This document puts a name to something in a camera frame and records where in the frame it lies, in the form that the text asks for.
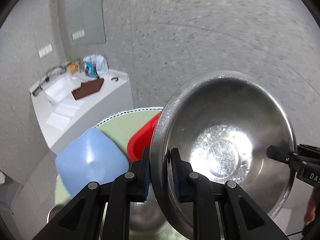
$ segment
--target screw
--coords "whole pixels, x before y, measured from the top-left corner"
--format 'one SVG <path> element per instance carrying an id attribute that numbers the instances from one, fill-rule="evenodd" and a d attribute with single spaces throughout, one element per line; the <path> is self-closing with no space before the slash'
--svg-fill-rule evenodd
<path id="1" fill-rule="evenodd" d="M 196 172 L 191 172 L 191 173 L 189 174 L 189 177 L 192 178 L 192 179 L 197 179 L 197 178 L 199 177 L 199 174 L 196 173 Z"/>
<path id="2" fill-rule="evenodd" d="M 95 189 L 95 188 L 97 188 L 97 186 L 98 186 L 98 184 L 96 182 L 90 182 L 88 184 L 89 189 Z"/>
<path id="3" fill-rule="evenodd" d="M 127 179 L 132 179 L 134 177 L 134 173 L 133 172 L 127 172 L 125 175 L 124 175 Z"/>
<path id="4" fill-rule="evenodd" d="M 231 187 L 231 188 L 234 188 L 234 187 L 237 186 L 237 184 L 236 184 L 234 181 L 232 181 L 232 180 L 229 180 L 229 181 L 227 182 L 227 185 L 228 185 L 228 187 Z"/>

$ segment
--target blue package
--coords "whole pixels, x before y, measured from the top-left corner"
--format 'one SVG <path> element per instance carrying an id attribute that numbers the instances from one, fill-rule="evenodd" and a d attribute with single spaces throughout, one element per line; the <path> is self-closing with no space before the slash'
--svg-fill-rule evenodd
<path id="1" fill-rule="evenodd" d="M 93 62 L 85 62 L 86 67 L 84 70 L 84 74 L 88 77 L 92 77 L 92 78 L 99 78 L 99 75 L 97 73 L 97 62 L 93 61 Z"/>
<path id="2" fill-rule="evenodd" d="M 129 169 L 127 157 L 97 128 L 88 129 L 58 154 L 57 172 L 72 197 L 91 181 L 113 181 Z"/>

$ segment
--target green table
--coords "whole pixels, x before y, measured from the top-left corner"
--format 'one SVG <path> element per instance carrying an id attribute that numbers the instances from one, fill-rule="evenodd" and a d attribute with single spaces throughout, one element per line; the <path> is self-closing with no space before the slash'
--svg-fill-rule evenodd
<path id="1" fill-rule="evenodd" d="M 99 124 L 96 128 L 113 140 L 119 149 L 127 154 L 127 144 L 130 138 L 153 116 L 162 111 L 162 107 L 138 108 L 130 111 L 123 111 L 114 114 Z M 55 189 L 55 205 L 66 204 L 71 197 L 64 187 L 60 177 L 57 177 Z M 171 225 L 167 225 L 162 232 L 157 235 L 130 236 L 131 240 L 186 240 Z"/>

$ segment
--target metal bowl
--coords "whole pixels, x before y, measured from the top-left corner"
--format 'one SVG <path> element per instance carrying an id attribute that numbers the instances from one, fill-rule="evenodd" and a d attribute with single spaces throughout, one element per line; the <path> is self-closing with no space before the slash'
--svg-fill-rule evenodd
<path id="1" fill-rule="evenodd" d="M 295 149 L 290 122 L 249 76 L 214 71 L 184 84 L 164 107 L 150 149 L 151 182 L 168 222 L 192 238 L 192 205 L 177 203 L 168 149 L 177 147 L 181 159 L 211 181 L 234 180 L 274 218 L 294 179 L 287 165 L 266 155 L 268 146 L 280 142 Z"/>

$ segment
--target bowl rim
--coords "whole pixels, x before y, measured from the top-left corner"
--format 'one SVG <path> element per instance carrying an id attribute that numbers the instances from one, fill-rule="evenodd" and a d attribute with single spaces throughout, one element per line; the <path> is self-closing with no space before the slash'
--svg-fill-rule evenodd
<path id="1" fill-rule="evenodd" d="M 290 148 L 297 150 L 295 135 L 287 114 L 284 112 L 277 100 L 268 91 L 258 85 L 257 81 L 252 77 L 236 71 L 211 71 L 196 76 L 182 85 L 182 87 L 180 87 L 169 99 L 158 119 L 150 146 L 150 172 L 151 183 L 156 200 L 164 216 L 179 233 L 189 239 L 192 238 L 192 224 L 189 224 L 186 221 L 185 216 L 178 208 L 174 193 L 170 187 L 168 187 L 167 143 L 171 133 L 170 128 L 172 127 L 171 124 L 174 123 L 177 118 L 177 112 L 183 106 L 189 95 L 193 94 L 210 82 L 216 82 L 224 78 L 240 80 L 248 85 L 256 87 L 258 90 L 266 94 L 280 110 L 287 124 L 291 135 Z M 288 182 L 286 187 L 284 187 L 282 197 L 279 198 L 275 205 L 276 208 L 272 210 L 272 213 L 268 214 L 272 219 L 275 218 L 287 200 L 292 188 L 294 176 L 295 172 L 290 170 Z"/>

